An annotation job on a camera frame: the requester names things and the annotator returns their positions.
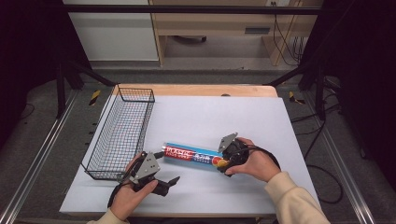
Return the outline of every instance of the sleeve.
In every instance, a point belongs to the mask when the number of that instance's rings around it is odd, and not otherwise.
[[[276,206],[279,223],[330,223],[311,194],[298,187],[288,173],[275,175],[265,190]]]
[[[121,221],[108,208],[107,212],[97,221],[89,221],[87,224],[129,224],[128,221]]]

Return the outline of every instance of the white table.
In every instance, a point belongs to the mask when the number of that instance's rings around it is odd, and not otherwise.
[[[221,137],[238,132],[238,136],[250,138],[257,146],[271,151],[282,170],[318,199],[281,98],[159,95],[155,98],[146,133],[146,151],[161,151],[164,142],[217,150]],[[97,133],[85,162],[92,153]],[[181,178],[166,197],[150,194],[133,216],[263,217],[275,212],[263,189],[264,183],[251,176],[228,177],[215,167],[169,159],[159,159],[159,164],[162,169],[156,174],[158,179],[168,181],[179,175]],[[79,167],[60,211],[77,216],[103,214],[116,185],[115,181],[93,180]]]

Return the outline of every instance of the black wire basket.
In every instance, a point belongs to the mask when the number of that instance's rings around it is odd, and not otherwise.
[[[118,88],[117,95],[99,124],[99,133],[85,172],[97,180],[117,180],[135,154],[143,150],[154,93],[150,89]]]

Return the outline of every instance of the black pole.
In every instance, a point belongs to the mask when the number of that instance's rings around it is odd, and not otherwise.
[[[84,13],[200,13],[327,15],[339,12],[321,7],[146,6],[146,5],[43,5],[45,9]]]

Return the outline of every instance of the person's right hand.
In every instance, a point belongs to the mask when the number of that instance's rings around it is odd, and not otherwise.
[[[238,140],[247,144],[248,147],[255,147],[254,143],[250,139],[238,137]],[[230,167],[226,170],[226,175],[234,175],[234,174],[247,174],[253,175],[259,180],[263,180],[265,182],[270,181],[272,177],[279,174],[281,171],[276,166],[274,161],[265,153],[251,149],[249,151],[250,155],[242,165],[237,165]]]

